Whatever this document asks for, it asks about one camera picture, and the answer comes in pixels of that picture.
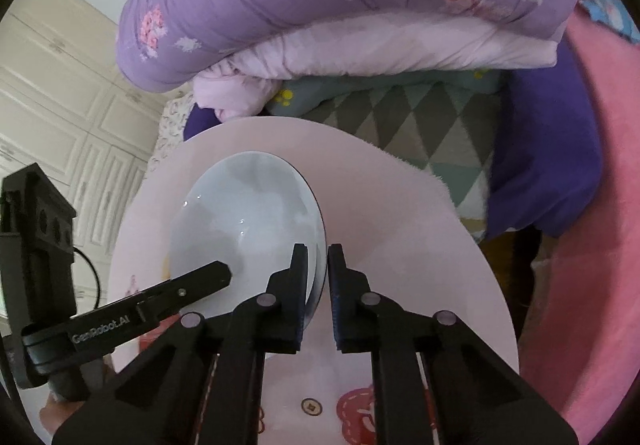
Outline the left hand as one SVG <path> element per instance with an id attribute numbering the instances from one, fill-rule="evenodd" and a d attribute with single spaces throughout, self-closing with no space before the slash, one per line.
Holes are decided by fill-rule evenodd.
<path id="1" fill-rule="evenodd" d="M 101 372 L 98 373 L 98 362 L 80 367 L 82 379 L 85 380 L 89 393 L 100 391 L 108 381 L 115 376 L 113 359 L 111 355 L 106 355 L 101 361 Z M 51 392 L 47 402 L 40 409 L 39 420 L 43 428 L 50 436 L 54 436 L 58 428 L 82 406 L 84 402 L 70 402 L 60 395 Z"/>

